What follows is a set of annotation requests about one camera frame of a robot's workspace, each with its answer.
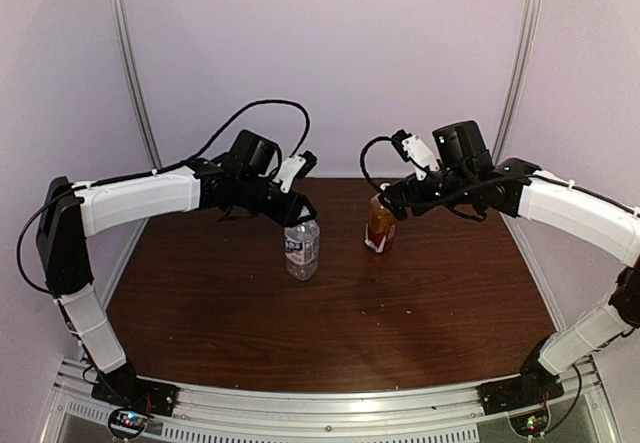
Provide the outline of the clear plastic water bottle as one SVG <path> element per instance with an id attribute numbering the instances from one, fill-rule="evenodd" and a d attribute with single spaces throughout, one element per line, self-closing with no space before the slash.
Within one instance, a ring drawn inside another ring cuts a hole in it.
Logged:
<path id="1" fill-rule="evenodd" d="M 315 220 L 284 230 L 286 269 L 299 281 L 311 279 L 318 268 L 320 227 Z"/>

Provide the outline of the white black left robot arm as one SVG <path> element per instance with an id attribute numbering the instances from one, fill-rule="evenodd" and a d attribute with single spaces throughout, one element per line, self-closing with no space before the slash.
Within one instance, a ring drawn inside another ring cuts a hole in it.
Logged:
<path id="1" fill-rule="evenodd" d="M 104 181 L 49 186 L 36 232 L 45 285 L 70 333 L 98 373 L 98 387 L 123 407 L 137 405 L 144 387 L 113 330 L 94 289 L 89 238 L 121 225 L 172 213 L 242 208 L 283 228 L 313 220 L 309 199 L 294 190 L 296 180 L 317 164 L 306 151 L 279 160 L 275 142 L 241 131 L 231 148 L 208 160 L 191 156 L 171 168 Z"/>

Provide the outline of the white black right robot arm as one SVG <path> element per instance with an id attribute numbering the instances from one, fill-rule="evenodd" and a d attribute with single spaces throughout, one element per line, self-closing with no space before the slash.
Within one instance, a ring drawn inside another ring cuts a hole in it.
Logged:
<path id="1" fill-rule="evenodd" d="M 584 276 L 598 263 L 620 272 L 601 291 L 588 278 L 583 287 L 594 302 L 583 303 L 523 364 L 512 393 L 519 403 L 533 404 L 573 364 L 638 330 L 639 210 L 535 163 L 496 162 L 474 121 L 438 128 L 433 139 L 428 145 L 405 130 L 384 139 L 411 168 L 408 176 L 376 188 L 397 220 L 442 208 L 482 221 L 494 211 L 521 232 L 539 225 L 542 235 L 558 237 L 552 249 L 578 266 L 557 264 L 563 276 Z"/>

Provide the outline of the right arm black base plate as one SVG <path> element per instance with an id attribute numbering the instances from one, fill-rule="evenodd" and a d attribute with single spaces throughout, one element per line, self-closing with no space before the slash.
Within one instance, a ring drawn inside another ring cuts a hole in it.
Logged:
<path id="1" fill-rule="evenodd" d="M 564 388 L 557 378 L 533 374 L 486 382 L 477 391 L 485 415 L 542 405 L 564 395 Z"/>

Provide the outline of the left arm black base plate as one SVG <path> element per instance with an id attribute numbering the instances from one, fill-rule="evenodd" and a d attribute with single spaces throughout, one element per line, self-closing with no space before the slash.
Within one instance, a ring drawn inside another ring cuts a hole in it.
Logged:
<path id="1" fill-rule="evenodd" d="M 98 373 L 91 391 L 93 399 L 118 407 L 133 409 L 146 415 L 171 417 L 178 387 L 138 377 L 135 373 L 117 370 Z"/>

